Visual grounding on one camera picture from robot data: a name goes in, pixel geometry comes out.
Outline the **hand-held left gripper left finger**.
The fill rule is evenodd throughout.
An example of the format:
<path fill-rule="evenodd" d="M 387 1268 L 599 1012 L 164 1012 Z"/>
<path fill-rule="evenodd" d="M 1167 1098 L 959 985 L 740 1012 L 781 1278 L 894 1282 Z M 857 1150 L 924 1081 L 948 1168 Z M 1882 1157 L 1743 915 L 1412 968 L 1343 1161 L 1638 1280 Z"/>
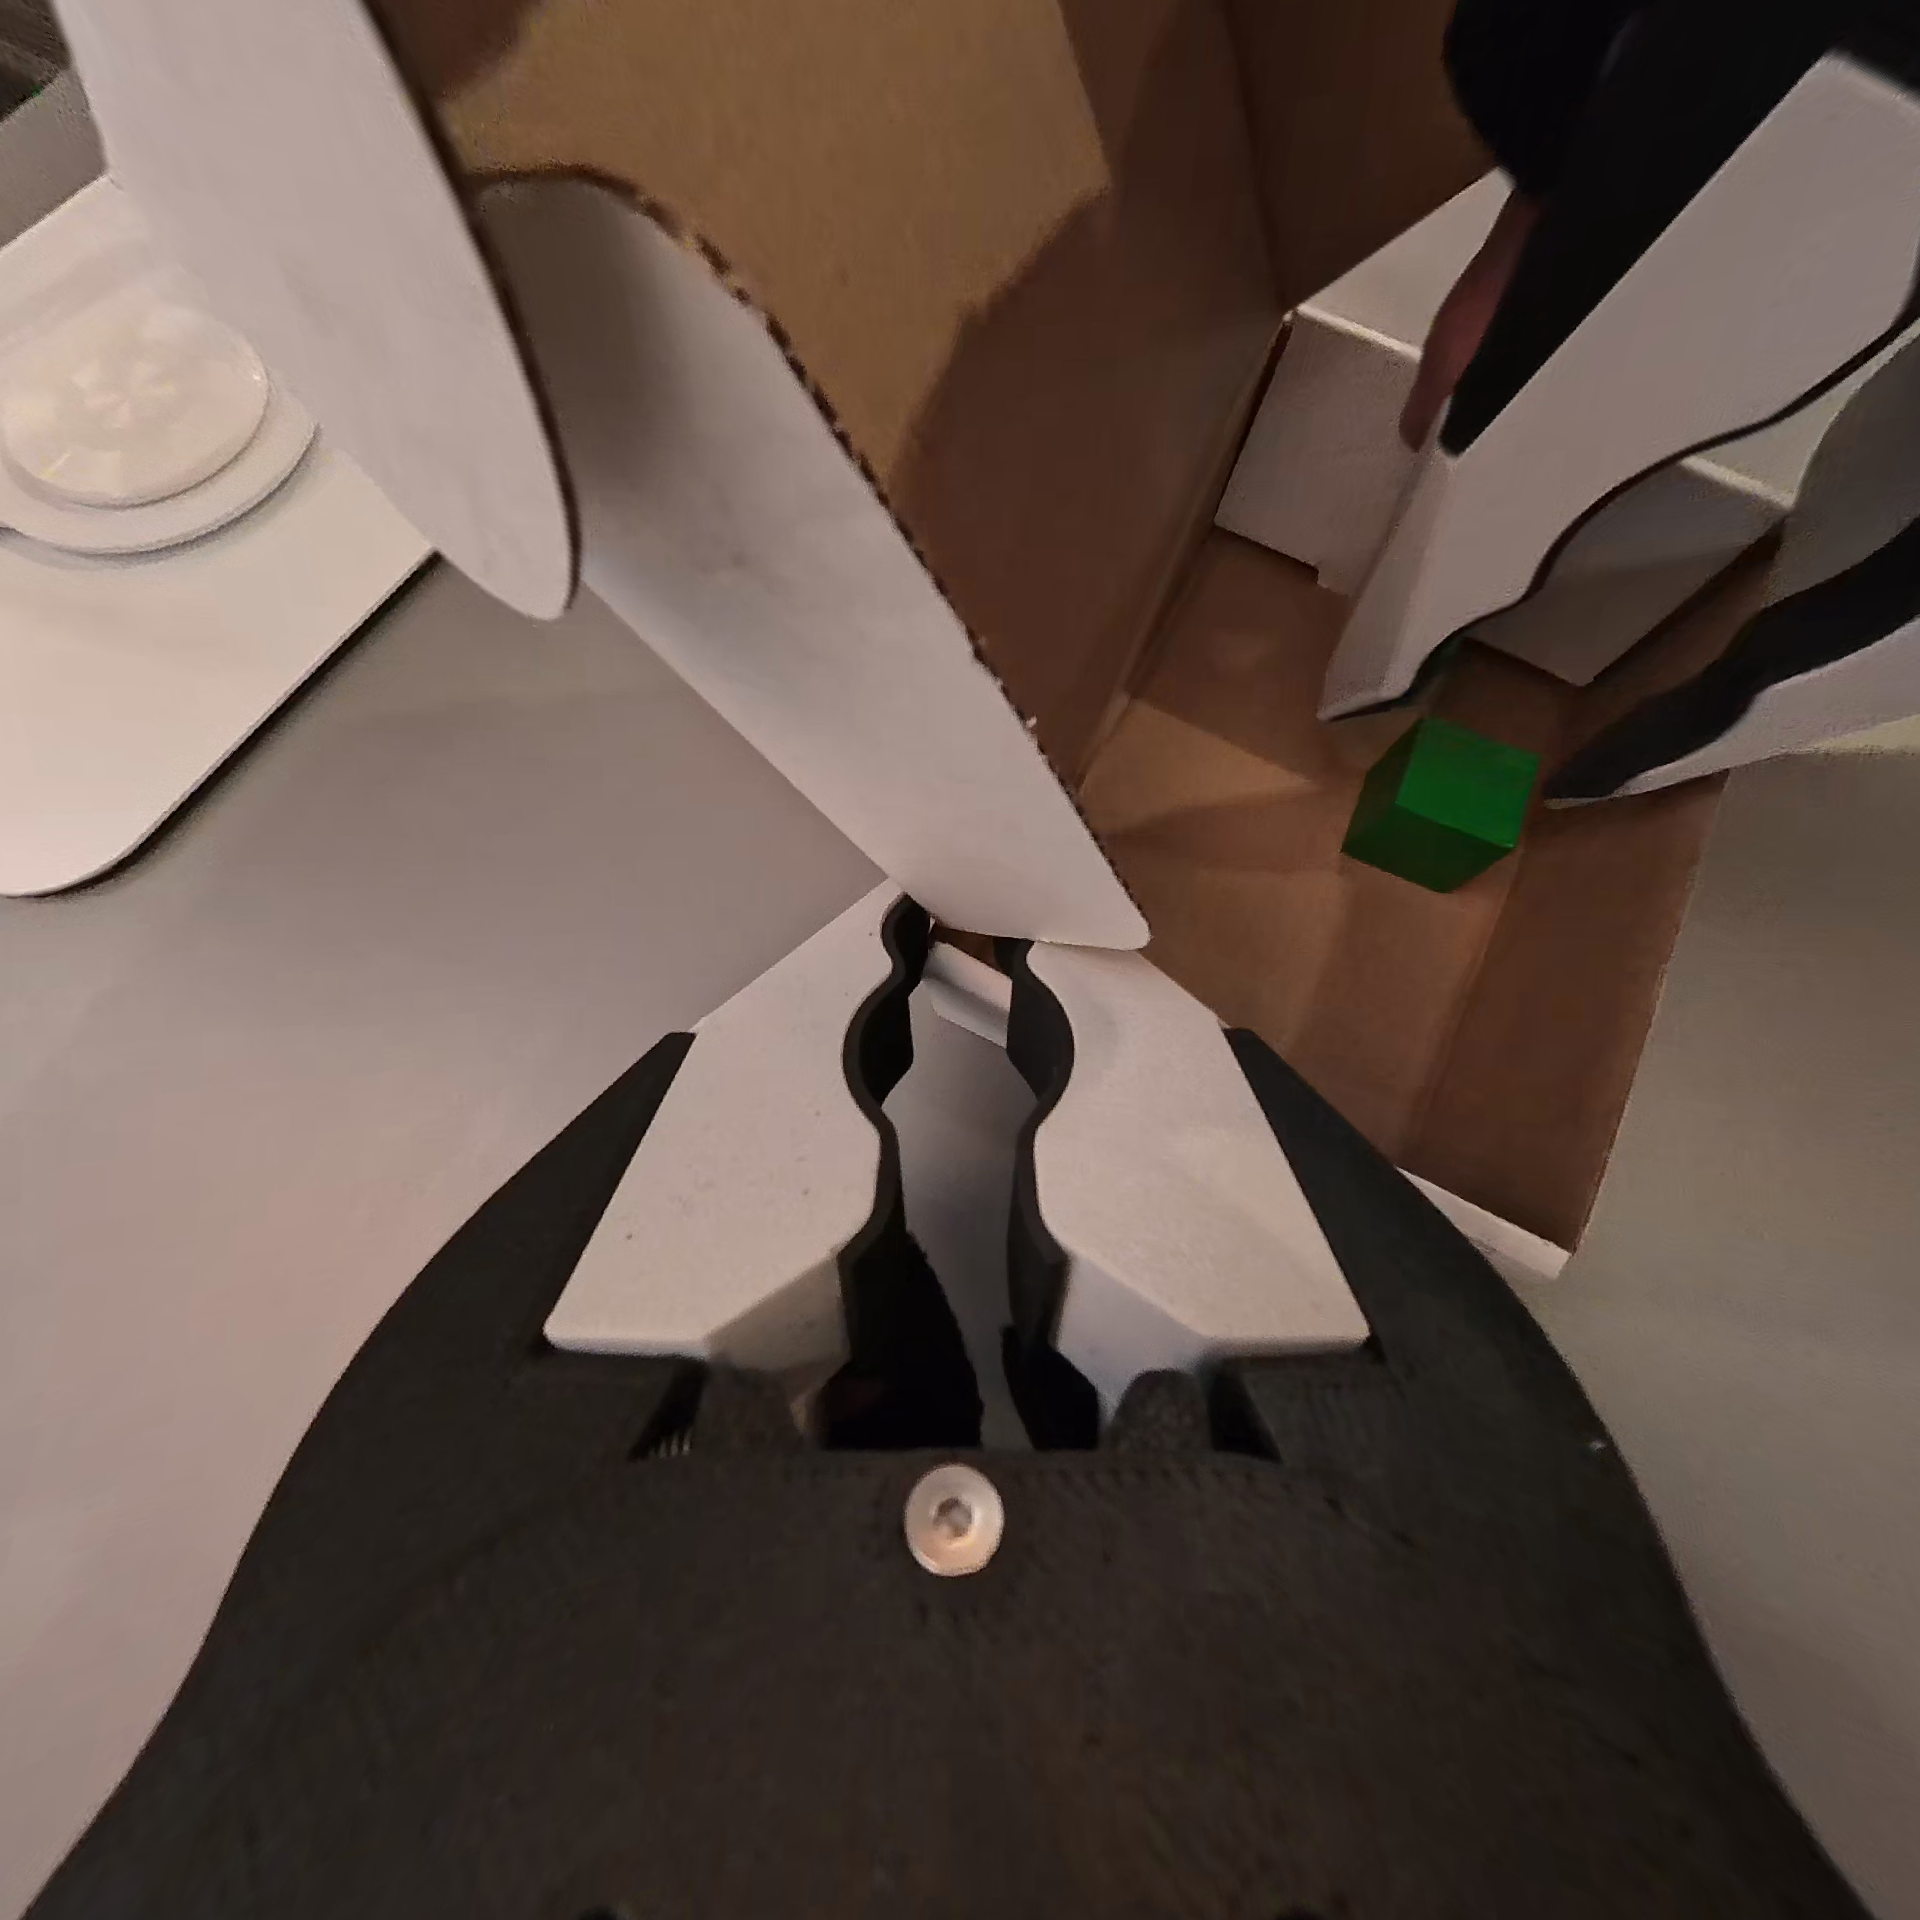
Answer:
<path fill-rule="evenodd" d="M 924 915 L 857 901 L 695 1024 L 545 1322 L 565 1354 L 825 1380 L 851 1356 L 842 1258 L 881 1209 L 881 1106 L 847 1044 L 909 992 Z"/>

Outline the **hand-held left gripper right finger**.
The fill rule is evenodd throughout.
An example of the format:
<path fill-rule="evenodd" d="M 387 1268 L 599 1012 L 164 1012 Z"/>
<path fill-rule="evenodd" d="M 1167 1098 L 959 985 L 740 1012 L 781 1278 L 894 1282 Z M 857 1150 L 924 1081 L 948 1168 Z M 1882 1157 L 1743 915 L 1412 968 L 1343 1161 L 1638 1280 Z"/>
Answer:
<path fill-rule="evenodd" d="M 1014 1326 L 1111 1417 L 1141 1376 L 1354 1354 L 1366 1320 L 1228 1026 L 1138 952 L 1031 945 L 1012 1061 L 1037 1101 Z"/>

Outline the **white desk lamp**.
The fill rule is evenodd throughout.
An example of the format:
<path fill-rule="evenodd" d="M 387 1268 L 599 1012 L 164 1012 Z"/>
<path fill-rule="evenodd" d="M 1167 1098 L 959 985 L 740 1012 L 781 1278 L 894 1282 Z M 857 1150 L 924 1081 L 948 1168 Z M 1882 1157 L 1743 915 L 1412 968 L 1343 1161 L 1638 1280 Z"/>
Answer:
<path fill-rule="evenodd" d="M 5 245 L 3 892 L 137 852 L 430 560 L 99 178 Z"/>

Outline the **white cardboard box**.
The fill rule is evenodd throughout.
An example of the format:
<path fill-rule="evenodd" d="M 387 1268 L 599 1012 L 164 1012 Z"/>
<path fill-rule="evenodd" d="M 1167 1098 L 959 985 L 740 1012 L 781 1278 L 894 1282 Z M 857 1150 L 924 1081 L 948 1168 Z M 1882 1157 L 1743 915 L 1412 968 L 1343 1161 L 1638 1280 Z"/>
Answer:
<path fill-rule="evenodd" d="M 1716 784 L 1460 904 L 1218 532 L 1283 307 L 1478 160 L 1445 5 L 54 5 L 108 166 L 476 585 L 621 613 L 876 866 L 1118 933 L 1574 1251 Z"/>

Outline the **person's right hand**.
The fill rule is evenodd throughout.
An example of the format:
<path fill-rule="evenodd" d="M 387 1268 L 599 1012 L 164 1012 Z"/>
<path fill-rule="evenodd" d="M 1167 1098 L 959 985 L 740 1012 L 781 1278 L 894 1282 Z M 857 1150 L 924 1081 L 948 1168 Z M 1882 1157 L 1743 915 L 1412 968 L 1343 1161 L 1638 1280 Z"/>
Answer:
<path fill-rule="evenodd" d="M 1399 437 L 1411 450 L 1420 450 L 1429 441 L 1459 380 L 1481 347 L 1538 217 L 1541 203 L 1514 190 L 1478 250 L 1435 308 L 1399 418 Z"/>

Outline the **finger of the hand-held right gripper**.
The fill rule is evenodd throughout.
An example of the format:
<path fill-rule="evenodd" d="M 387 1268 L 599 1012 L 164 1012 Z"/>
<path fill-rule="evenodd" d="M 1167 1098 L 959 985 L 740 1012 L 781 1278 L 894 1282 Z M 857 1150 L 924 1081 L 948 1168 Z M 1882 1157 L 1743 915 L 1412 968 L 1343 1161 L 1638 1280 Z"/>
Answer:
<path fill-rule="evenodd" d="M 1318 714 L 1394 705 L 1641 478 L 1797 414 L 1916 314 L 1916 85 L 1822 58 L 1465 450 L 1420 448 Z"/>
<path fill-rule="evenodd" d="M 1636 798 L 1917 714 L 1917 340 L 1841 406 L 1721 653 L 1597 732 L 1543 802 Z"/>

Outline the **green cube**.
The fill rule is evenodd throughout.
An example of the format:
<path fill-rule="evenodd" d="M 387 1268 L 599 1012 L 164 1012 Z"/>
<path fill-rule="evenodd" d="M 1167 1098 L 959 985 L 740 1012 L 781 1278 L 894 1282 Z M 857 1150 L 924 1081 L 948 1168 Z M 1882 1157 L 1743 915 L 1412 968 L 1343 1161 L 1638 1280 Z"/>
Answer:
<path fill-rule="evenodd" d="M 1422 716 L 1369 768 L 1339 852 L 1452 894 L 1521 846 L 1543 760 L 1439 716 Z"/>

